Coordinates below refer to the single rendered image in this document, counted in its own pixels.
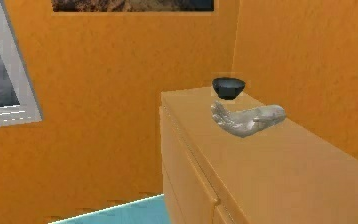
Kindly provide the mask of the grey whale figurine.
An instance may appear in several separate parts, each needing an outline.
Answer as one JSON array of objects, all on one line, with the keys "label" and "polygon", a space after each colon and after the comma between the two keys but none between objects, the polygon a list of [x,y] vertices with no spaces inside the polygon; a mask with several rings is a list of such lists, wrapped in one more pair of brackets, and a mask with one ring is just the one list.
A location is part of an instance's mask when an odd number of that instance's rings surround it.
[{"label": "grey whale figurine", "polygon": [[211,105],[212,119],[224,131],[245,138],[273,127],[286,119],[279,105],[265,105],[241,111],[230,111],[219,101]]}]

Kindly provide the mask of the black bowl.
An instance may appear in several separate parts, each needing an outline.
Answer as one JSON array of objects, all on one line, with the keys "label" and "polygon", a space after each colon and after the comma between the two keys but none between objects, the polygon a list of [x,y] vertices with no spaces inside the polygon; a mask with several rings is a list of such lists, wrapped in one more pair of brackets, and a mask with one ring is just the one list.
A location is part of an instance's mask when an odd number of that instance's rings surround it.
[{"label": "black bowl", "polygon": [[212,81],[212,87],[220,99],[234,100],[245,88],[243,80],[230,77],[219,77]]}]

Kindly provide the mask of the tan wooden chest of drawers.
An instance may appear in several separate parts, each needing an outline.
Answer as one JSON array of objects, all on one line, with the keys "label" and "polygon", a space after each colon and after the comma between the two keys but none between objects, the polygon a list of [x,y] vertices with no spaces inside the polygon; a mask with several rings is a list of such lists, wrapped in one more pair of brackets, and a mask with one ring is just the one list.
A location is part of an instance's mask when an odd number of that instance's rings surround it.
[{"label": "tan wooden chest of drawers", "polygon": [[164,92],[164,201],[172,224],[358,224],[358,160],[291,120],[239,138],[210,87]]}]

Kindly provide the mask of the dark framed wall picture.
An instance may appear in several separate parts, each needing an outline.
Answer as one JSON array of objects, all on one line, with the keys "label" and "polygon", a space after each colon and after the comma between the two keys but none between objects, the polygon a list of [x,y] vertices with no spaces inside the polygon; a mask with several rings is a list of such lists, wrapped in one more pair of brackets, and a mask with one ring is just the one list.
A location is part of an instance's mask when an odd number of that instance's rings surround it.
[{"label": "dark framed wall picture", "polygon": [[51,0],[54,12],[164,12],[215,9],[215,0]]}]

